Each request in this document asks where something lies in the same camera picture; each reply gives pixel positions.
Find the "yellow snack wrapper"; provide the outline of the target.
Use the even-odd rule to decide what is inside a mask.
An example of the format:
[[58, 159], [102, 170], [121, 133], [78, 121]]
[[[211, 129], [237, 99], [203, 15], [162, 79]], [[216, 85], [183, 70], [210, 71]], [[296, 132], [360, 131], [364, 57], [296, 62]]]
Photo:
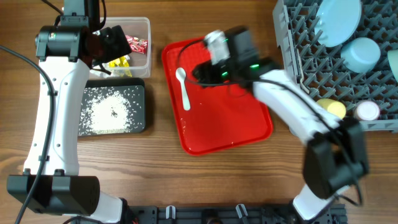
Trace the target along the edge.
[[108, 68], [111, 69], [111, 73], [117, 77], [132, 77], [132, 73], [129, 69], [129, 56], [125, 55], [112, 60], [108, 63]]

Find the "red foil snack wrapper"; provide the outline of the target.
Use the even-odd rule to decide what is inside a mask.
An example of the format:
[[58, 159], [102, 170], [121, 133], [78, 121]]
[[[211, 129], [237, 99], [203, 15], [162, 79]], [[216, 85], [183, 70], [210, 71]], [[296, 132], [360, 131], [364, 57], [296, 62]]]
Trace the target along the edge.
[[130, 45], [130, 48], [133, 52], [139, 54], [146, 54], [148, 48], [148, 40], [140, 39], [138, 37], [132, 37], [130, 35], [126, 35], [126, 40]]

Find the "white plastic spoon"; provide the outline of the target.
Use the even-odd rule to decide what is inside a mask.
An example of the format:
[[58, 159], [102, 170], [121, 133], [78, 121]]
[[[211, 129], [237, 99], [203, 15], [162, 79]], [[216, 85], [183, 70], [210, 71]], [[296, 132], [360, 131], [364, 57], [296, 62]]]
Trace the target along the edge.
[[178, 69], [176, 69], [175, 76], [177, 80], [180, 82], [183, 108], [185, 111], [189, 111], [191, 109], [191, 106], [185, 86], [186, 72], [182, 67], [178, 67]]

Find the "light blue plate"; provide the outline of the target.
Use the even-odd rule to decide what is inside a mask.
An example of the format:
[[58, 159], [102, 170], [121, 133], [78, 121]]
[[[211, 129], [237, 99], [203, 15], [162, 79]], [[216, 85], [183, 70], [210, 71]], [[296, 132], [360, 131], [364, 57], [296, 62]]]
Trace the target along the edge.
[[323, 0], [318, 8], [314, 33], [322, 32], [318, 43], [335, 47], [348, 40], [357, 29], [362, 14], [360, 0]]

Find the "mint green bowl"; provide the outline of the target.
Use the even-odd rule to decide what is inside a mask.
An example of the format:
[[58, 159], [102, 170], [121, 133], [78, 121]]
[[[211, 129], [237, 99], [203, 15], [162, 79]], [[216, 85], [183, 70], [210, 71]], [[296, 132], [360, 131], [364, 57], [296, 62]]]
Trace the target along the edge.
[[372, 70], [381, 57], [378, 44], [370, 38], [359, 37], [344, 45], [341, 50], [343, 65], [356, 73]]

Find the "white plastic fork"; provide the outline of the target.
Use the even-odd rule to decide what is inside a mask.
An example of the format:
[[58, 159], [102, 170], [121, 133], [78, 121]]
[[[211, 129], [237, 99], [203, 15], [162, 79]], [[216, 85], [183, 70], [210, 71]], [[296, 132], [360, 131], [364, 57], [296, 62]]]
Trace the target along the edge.
[[297, 61], [298, 61], [298, 71], [299, 71], [299, 76], [300, 76], [299, 85], [300, 85], [301, 89], [306, 94], [309, 95], [310, 94], [310, 90], [303, 83], [304, 82], [304, 73], [303, 73], [303, 66], [302, 66], [302, 59], [301, 59], [301, 56], [300, 56], [300, 52], [299, 52], [298, 49], [296, 51], [297, 51], [296, 54], [297, 54]]

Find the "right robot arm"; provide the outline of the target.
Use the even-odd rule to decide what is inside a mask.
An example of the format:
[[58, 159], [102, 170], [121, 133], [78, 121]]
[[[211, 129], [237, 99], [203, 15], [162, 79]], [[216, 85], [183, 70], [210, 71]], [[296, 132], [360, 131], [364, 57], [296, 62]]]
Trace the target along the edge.
[[312, 223], [343, 192], [359, 187], [369, 174], [366, 141], [355, 118], [333, 115], [296, 86], [270, 58], [240, 64], [228, 59], [224, 65], [206, 61], [194, 67], [193, 83], [206, 87], [239, 85], [282, 119], [305, 147], [305, 185], [293, 199], [287, 220]]

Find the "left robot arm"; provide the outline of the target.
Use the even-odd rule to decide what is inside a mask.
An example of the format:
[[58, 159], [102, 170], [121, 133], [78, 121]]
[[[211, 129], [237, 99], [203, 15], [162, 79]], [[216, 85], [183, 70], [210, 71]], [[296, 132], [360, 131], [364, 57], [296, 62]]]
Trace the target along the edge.
[[44, 26], [35, 38], [42, 85], [34, 138], [23, 172], [7, 178], [7, 191], [26, 210], [68, 215], [69, 221], [135, 223], [123, 198], [100, 189], [95, 176], [81, 176], [77, 153], [81, 100], [92, 66], [131, 52], [120, 26]]

